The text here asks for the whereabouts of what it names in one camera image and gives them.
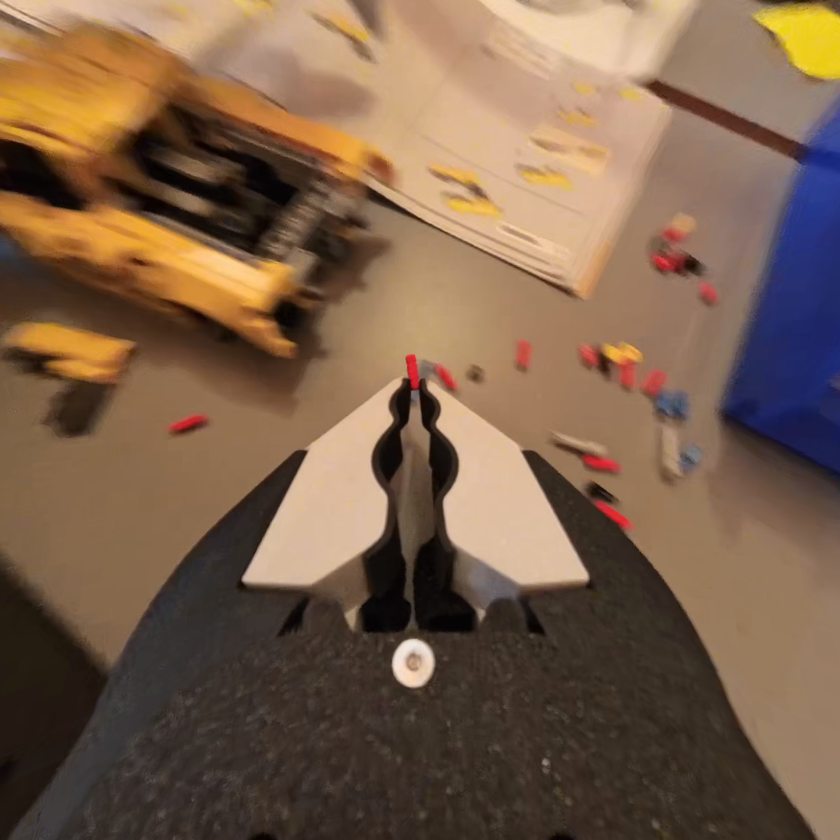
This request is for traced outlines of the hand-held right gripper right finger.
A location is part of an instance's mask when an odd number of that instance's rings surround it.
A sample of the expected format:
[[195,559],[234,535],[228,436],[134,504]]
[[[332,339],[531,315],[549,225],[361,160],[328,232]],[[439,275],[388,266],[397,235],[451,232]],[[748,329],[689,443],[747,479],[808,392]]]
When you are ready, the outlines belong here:
[[421,381],[435,573],[483,618],[497,602],[585,588],[591,576],[518,443]]

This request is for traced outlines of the instruction booklet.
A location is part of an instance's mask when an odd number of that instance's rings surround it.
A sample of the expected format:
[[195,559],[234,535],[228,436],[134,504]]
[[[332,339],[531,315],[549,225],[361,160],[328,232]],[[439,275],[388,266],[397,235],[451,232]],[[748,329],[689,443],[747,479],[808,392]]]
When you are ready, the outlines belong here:
[[485,47],[481,2],[273,2],[211,58],[289,112],[377,147],[383,197],[586,299],[670,123],[634,80],[549,78]]

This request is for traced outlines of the yellow brick car model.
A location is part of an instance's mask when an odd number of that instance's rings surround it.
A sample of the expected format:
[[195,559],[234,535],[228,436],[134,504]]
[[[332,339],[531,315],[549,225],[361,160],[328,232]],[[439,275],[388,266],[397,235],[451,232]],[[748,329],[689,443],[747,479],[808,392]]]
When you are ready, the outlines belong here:
[[344,261],[376,147],[198,69],[147,35],[78,22],[2,58],[2,234],[73,279],[281,359]]

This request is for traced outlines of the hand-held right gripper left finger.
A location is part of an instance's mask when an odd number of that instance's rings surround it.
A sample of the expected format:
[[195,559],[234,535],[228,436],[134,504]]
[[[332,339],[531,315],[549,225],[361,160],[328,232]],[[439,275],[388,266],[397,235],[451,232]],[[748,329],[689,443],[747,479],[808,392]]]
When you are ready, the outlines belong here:
[[364,604],[403,596],[397,512],[410,415],[410,381],[394,379],[307,447],[244,588],[336,602],[353,629]]

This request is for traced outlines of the yellow paper slip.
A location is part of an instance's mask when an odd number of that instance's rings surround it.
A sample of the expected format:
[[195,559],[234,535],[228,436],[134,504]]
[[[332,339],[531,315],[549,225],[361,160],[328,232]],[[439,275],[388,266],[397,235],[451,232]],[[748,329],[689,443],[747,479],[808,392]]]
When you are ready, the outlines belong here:
[[829,3],[764,5],[752,20],[771,35],[793,68],[819,81],[839,79],[839,13]]

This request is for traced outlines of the light grey axle pin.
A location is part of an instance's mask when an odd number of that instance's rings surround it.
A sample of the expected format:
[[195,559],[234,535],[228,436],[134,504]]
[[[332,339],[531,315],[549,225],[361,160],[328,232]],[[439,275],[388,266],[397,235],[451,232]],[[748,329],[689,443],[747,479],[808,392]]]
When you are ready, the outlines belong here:
[[580,457],[607,458],[608,448],[591,440],[585,440],[568,434],[552,431],[549,435],[552,445]]
[[683,477],[681,466],[681,447],[679,430],[668,419],[658,424],[658,464],[662,477],[667,482],[674,482]]

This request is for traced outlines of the blue bin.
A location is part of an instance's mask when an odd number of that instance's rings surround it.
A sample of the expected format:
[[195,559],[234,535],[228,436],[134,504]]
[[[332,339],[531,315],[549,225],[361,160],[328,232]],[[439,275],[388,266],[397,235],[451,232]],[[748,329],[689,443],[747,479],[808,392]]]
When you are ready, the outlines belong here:
[[809,140],[721,411],[839,472],[839,108]]

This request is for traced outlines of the yellow panel brick assembly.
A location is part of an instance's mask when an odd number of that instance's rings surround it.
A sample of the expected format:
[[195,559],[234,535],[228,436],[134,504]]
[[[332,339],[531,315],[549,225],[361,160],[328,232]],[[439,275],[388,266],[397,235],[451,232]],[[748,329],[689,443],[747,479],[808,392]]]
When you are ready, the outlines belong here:
[[21,322],[2,337],[2,349],[36,361],[49,375],[69,382],[116,385],[136,343],[55,322]]

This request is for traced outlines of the grey desk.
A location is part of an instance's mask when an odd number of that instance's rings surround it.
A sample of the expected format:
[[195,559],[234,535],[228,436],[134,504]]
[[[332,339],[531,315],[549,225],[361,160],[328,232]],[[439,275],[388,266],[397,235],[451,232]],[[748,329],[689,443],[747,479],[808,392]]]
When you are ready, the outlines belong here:
[[[55,383],[2,363],[2,551],[98,659],[122,652],[194,543],[289,453],[404,370],[441,361],[463,401],[582,487],[552,431],[609,447],[632,538],[681,600],[764,760],[838,838],[838,481],[718,405],[795,174],[832,99],[795,78],[746,2],[705,2],[667,92],[782,135],[673,112],[591,299],[579,301],[387,205],[297,363],[181,329],[2,256],[2,324],[76,322],[139,357],[90,436],[43,426]],[[482,383],[467,380],[477,364]],[[168,424],[205,414],[180,436]],[[679,430],[682,478],[658,464]]]

